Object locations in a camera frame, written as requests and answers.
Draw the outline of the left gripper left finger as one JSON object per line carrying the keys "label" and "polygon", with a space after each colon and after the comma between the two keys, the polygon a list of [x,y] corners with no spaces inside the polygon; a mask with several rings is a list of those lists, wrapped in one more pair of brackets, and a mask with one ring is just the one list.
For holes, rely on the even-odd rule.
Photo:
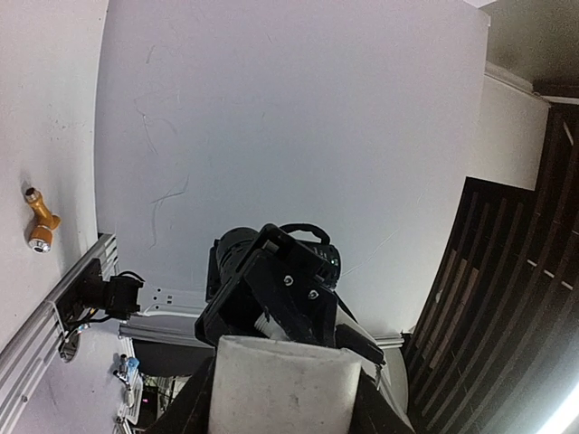
{"label": "left gripper left finger", "polygon": [[208,433],[215,358],[205,360],[156,421],[156,433]]}

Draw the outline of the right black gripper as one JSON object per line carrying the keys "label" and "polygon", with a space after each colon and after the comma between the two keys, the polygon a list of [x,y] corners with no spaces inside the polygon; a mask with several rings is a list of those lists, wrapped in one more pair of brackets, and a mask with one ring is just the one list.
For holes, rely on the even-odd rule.
{"label": "right black gripper", "polygon": [[336,326],[340,272],[338,250],[316,225],[229,230],[209,250],[206,306],[195,321],[195,337],[217,346],[224,335],[260,336],[256,322],[262,318],[292,342],[346,348],[385,365],[383,350],[370,338],[349,325]]}

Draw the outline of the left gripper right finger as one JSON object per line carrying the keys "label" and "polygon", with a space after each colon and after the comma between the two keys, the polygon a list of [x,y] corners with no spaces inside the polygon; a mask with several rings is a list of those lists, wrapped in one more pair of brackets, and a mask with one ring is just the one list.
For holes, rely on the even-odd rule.
{"label": "left gripper right finger", "polygon": [[412,434],[409,427],[376,389],[370,375],[360,371],[350,434]]}

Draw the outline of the white elbow fitting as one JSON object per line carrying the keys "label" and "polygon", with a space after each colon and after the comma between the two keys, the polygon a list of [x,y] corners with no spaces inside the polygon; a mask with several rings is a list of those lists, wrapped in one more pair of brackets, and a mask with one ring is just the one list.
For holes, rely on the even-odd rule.
{"label": "white elbow fitting", "polygon": [[346,433],[361,372],[348,350],[249,336],[221,337],[211,433]]}

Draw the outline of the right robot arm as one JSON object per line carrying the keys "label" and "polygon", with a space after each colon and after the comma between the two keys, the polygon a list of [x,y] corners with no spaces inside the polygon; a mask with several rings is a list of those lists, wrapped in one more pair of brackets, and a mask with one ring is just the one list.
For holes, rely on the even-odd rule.
{"label": "right robot arm", "polygon": [[247,335],[346,348],[384,366],[383,350],[336,292],[340,274],[339,251],[318,226],[232,229],[210,249],[195,336],[211,346]]}

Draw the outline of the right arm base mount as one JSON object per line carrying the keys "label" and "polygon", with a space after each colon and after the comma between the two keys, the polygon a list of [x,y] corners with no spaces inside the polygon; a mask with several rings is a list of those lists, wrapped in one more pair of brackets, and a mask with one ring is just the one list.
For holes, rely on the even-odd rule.
{"label": "right arm base mount", "polygon": [[84,272],[56,302],[64,331],[110,319],[129,320],[140,311],[138,293],[145,280],[132,271],[123,271],[109,280],[100,272]]}

